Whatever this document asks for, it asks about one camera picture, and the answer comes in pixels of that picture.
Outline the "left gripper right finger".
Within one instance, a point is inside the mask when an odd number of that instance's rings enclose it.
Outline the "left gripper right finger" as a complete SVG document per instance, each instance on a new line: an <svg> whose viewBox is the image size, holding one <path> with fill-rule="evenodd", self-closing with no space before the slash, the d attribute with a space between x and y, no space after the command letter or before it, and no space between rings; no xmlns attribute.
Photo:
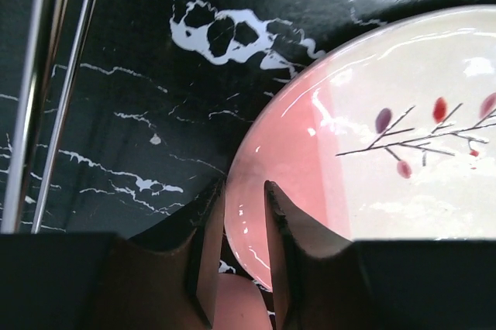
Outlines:
<svg viewBox="0 0 496 330"><path fill-rule="evenodd" d="M279 329L493 329L491 240L349 241L264 185Z"/></svg>

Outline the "pink and cream plate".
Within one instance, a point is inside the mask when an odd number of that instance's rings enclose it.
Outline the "pink and cream plate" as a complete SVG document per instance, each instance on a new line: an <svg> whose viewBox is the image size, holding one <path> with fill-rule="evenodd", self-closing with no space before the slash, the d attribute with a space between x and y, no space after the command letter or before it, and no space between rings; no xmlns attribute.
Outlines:
<svg viewBox="0 0 496 330"><path fill-rule="evenodd" d="M232 162L225 230L271 289L264 185L356 239L495 236L495 7L394 22L302 71Z"/></svg>

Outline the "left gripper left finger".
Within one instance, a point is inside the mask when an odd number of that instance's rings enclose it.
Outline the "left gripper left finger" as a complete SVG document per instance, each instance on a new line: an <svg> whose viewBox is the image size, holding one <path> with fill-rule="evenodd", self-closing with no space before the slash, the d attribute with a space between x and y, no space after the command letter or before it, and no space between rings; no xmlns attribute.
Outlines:
<svg viewBox="0 0 496 330"><path fill-rule="evenodd" d="M3 329L210 329L225 181L130 239L111 232L1 237Z"/></svg>

